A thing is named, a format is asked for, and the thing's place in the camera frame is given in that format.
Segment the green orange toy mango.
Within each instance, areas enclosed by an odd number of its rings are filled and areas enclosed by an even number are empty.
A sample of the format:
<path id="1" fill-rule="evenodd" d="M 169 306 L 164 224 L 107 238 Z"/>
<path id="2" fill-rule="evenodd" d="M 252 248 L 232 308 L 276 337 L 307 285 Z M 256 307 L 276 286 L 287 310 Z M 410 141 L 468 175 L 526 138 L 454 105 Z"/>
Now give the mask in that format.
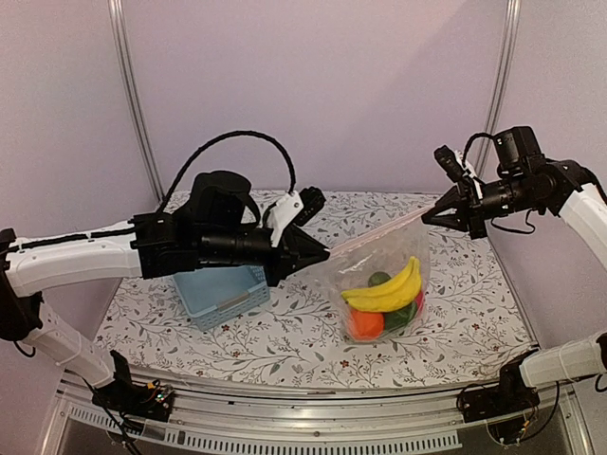
<path id="1" fill-rule="evenodd" d="M 368 286 L 375 287 L 388 282 L 391 279 L 391 275 L 384 272 L 378 271 L 373 273 L 368 279 Z"/>

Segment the clear zip top bag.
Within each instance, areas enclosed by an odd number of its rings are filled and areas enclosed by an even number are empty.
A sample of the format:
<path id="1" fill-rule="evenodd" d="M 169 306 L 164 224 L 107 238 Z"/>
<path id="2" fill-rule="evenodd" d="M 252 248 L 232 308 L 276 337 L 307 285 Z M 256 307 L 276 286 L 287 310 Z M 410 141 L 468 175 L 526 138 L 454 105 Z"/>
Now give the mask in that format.
<path id="1" fill-rule="evenodd" d="M 402 336 L 424 307 L 430 247 L 421 209 L 331 251 L 319 283 L 336 305 L 347 341 Z"/>

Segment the red toy apple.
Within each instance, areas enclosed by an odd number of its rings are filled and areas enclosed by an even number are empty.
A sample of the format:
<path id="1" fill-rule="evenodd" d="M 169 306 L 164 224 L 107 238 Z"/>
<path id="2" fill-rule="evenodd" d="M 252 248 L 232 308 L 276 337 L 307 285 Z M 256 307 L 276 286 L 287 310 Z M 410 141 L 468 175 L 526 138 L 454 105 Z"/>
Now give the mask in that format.
<path id="1" fill-rule="evenodd" d="M 422 311 L 424 301 L 425 301 L 425 293 L 423 290 L 421 290 L 415 298 L 416 309 L 417 309 L 418 313 L 420 313 Z"/>

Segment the orange toy fruit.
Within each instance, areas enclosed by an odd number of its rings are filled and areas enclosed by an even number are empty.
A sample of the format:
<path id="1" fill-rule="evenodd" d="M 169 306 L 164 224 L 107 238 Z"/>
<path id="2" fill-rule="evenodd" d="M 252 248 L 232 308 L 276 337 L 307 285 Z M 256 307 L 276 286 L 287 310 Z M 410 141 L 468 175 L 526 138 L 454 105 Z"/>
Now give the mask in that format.
<path id="1" fill-rule="evenodd" d="M 348 334 L 354 340 L 366 341 L 378 338 L 384 331 L 384 316 L 381 313 L 361 312 L 352 309 L 348 322 Z"/>

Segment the yellow toy banana bunch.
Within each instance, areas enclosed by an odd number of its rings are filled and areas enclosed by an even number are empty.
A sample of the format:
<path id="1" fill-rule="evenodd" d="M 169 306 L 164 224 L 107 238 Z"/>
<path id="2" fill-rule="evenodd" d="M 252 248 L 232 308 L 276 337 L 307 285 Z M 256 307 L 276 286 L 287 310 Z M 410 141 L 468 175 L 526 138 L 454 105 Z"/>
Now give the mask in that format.
<path id="1" fill-rule="evenodd" d="M 343 300 L 353 309 L 366 313 L 389 313 L 414 301 L 422 289 L 420 261 L 412 256 L 407 265 L 382 284 L 341 292 Z"/>

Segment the green toy watermelon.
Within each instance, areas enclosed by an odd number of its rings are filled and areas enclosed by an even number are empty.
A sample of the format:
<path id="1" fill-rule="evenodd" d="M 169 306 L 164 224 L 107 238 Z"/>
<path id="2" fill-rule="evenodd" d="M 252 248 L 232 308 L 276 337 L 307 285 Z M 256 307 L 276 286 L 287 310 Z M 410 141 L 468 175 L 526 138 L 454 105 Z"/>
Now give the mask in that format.
<path id="1" fill-rule="evenodd" d="M 415 318 L 416 314 L 417 303 L 415 301 L 399 310 L 384 313 L 384 331 L 392 332 L 406 327 Z"/>

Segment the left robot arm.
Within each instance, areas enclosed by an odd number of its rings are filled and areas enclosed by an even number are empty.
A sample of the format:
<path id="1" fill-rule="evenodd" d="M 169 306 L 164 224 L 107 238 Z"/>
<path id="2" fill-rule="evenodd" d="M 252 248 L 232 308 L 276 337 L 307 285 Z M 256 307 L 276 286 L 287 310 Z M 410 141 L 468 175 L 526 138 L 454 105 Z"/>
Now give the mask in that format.
<path id="1" fill-rule="evenodd" d="M 143 213 L 98 231 L 48 239 L 1 232 L 1 338 L 23 342 L 85 379 L 121 411 L 141 393 L 127 360 L 103 351 L 44 303 L 45 290 L 101 279 L 145 280 L 208 267 L 257 265 L 267 284 L 328 259 L 302 227 L 324 206 L 316 187 L 289 190 L 265 212 L 251 184 L 227 171 L 199 174 L 172 213 Z"/>

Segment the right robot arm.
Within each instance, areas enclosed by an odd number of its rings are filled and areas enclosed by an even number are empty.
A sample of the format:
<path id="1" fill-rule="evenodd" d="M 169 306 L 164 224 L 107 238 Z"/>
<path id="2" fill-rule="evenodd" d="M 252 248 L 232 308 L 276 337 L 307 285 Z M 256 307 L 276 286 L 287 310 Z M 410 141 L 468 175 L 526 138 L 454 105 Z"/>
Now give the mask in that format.
<path id="1" fill-rule="evenodd" d="M 485 183 L 468 161 L 471 145 L 485 138 L 497 155 L 497 178 Z M 548 158 L 529 126 L 500 133 L 475 133 L 463 151 L 441 146 L 433 153 L 437 164 L 453 182 L 422 216 L 426 225 L 465 232 L 472 239 L 487 237 L 499 218 L 522 212 L 551 214 L 572 233 L 551 242 L 546 273 L 538 261 L 529 266 L 533 277 L 551 297 L 579 303 L 592 296 L 588 285 L 606 287 L 606 194 L 596 175 L 574 160 Z"/>

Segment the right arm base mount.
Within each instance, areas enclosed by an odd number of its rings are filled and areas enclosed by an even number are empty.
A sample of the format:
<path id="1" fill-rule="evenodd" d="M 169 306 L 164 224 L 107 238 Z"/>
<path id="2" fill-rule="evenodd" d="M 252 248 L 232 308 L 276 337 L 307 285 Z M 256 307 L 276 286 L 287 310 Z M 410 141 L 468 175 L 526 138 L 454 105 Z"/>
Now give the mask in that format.
<path id="1" fill-rule="evenodd" d="M 465 423 L 486 421 L 511 413 L 518 416 L 487 426 L 494 442 L 502 446 L 518 445 L 527 435 L 538 416 L 540 398 L 524 383 L 520 366 L 523 356 L 506 363 L 499 371 L 496 385 L 470 384 L 456 398 L 456 407 Z"/>

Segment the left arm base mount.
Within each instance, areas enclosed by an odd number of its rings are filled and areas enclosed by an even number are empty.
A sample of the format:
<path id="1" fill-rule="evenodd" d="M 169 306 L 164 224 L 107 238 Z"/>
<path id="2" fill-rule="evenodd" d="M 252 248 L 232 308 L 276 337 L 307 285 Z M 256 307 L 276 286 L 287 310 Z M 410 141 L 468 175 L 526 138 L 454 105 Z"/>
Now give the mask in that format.
<path id="1" fill-rule="evenodd" d="M 161 384 L 159 379 L 146 385 L 136 384 L 126 358 L 114 350 L 110 355 L 115 367 L 112 381 L 93 389 L 92 403 L 122 415 L 168 422 L 175 401 L 174 388 Z"/>

